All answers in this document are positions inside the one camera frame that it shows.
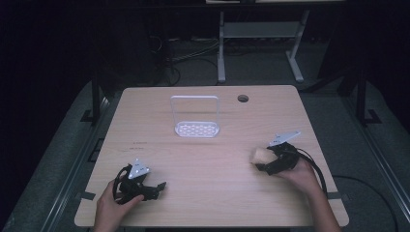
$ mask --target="white metal stand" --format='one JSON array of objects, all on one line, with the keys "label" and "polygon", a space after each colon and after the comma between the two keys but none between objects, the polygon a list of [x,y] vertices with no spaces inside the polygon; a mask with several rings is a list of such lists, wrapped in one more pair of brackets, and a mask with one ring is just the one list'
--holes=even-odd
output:
[{"label": "white metal stand", "polygon": [[[207,120],[201,121],[193,121],[193,120],[183,120],[180,121],[180,118],[177,117],[177,114],[181,113],[175,108],[175,104],[178,100],[190,100],[192,103],[193,101],[197,100],[211,100],[215,101],[215,122]],[[171,108],[172,108],[172,115],[174,117],[175,123],[175,132],[180,135],[181,137],[215,137],[220,132],[220,126],[218,125],[218,120],[220,117],[220,99],[217,96],[172,96],[171,97]],[[196,114],[208,114],[209,112],[191,112]]]},{"label": "white metal stand", "polygon": [[218,54],[218,82],[226,80],[225,62],[223,60],[223,43],[225,38],[294,38],[292,49],[286,51],[286,57],[296,81],[303,82],[304,78],[296,62],[299,48],[309,11],[304,11],[300,21],[288,22],[225,22],[223,12],[220,12],[220,52]]}]

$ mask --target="floor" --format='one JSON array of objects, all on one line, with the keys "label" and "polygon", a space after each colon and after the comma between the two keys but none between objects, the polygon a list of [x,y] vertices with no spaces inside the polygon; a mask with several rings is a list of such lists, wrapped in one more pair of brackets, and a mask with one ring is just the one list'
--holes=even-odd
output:
[{"label": "floor", "polygon": [[[175,63],[174,69],[164,69],[165,78],[157,85],[216,85],[215,50],[200,56],[191,55],[214,42],[173,41],[174,57],[190,55],[190,58]],[[304,89],[314,84],[327,44],[301,44],[297,61],[305,78],[303,83],[294,80],[286,61],[284,52],[292,44],[292,40],[232,42],[225,58],[226,82],[221,85],[288,84]],[[382,154],[408,192],[410,136],[370,83],[367,84],[366,108],[374,109],[382,123],[362,127],[354,116],[355,93],[340,97],[336,91],[338,84],[339,80],[315,93],[301,94],[301,99],[333,175],[345,176],[335,176],[350,217],[343,231],[395,231],[395,220],[397,231],[410,231],[409,218],[405,217],[383,174],[385,167],[378,164],[378,154]],[[92,231],[92,228],[77,227],[73,218],[121,93],[116,90],[110,97],[102,96],[102,117],[92,127],[91,123],[80,122],[83,112],[91,108],[91,84],[84,86],[3,231]],[[52,175],[48,172],[50,167],[55,170]],[[144,228],[118,231],[144,231]],[[312,229],[291,228],[291,231]]]}]

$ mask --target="wooden table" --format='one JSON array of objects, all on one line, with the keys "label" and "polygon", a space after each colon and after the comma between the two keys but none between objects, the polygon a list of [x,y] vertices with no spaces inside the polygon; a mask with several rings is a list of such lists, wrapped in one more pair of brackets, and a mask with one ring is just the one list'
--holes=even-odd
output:
[{"label": "wooden table", "polygon": [[[220,99],[220,132],[214,138],[180,137],[174,130],[170,97],[207,95]],[[246,95],[248,102],[239,102]],[[285,180],[249,163],[257,147],[276,133],[300,131],[289,141],[312,155],[328,192],[337,188],[293,86],[131,88],[124,91],[108,130],[87,192],[75,216],[93,226],[96,202],[120,169],[138,158],[150,167],[144,185],[167,182],[158,200],[140,203],[124,226],[295,227],[312,225],[304,196]],[[341,226],[348,215],[330,200]]]}]

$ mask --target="black controller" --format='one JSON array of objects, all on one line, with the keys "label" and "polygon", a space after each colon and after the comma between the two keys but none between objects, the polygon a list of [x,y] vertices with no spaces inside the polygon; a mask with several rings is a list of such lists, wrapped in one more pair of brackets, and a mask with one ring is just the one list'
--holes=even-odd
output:
[{"label": "black controller", "polygon": [[165,189],[166,182],[163,182],[156,187],[146,187],[142,183],[148,174],[144,174],[133,179],[129,179],[129,175],[132,169],[132,165],[128,165],[121,169],[114,181],[114,187],[112,194],[114,200],[120,205],[123,205],[132,200],[137,195],[144,195],[144,201],[157,200],[160,196],[160,192]]},{"label": "black controller", "polygon": [[278,174],[281,171],[292,169],[299,160],[298,150],[287,142],[268,147],[278,157],[275,161],[267,164],[258,163],[259,171],[266,171],[269,175]]}]

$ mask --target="hand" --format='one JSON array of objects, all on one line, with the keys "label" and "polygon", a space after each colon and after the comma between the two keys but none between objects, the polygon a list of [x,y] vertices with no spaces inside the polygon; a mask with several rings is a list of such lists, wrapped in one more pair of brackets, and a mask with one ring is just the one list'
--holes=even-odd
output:
[{"label": "hand", "polygon": [[108,183],[102,196],[97,201],[96,218],[94,221],[95,232],[115,231],[121,223],[123,217],[140,201],[143,195],[134,197],[124,205],[119,205],[112,195],[114,181]]},{"label": "hand", "polygon": [[323,193],[313,168],[304,159],[299,159],[292,170],[281,171],[278,176],[288,180],[306,196],[317,232],[341,232],[337,219]]},{"label": "hand", "polygon": [[299,159],[293,169],[281,171],[277,175],[288,180],[306,195],[315,194],[318,189],[321,189],[313,168],[304,159]]}]

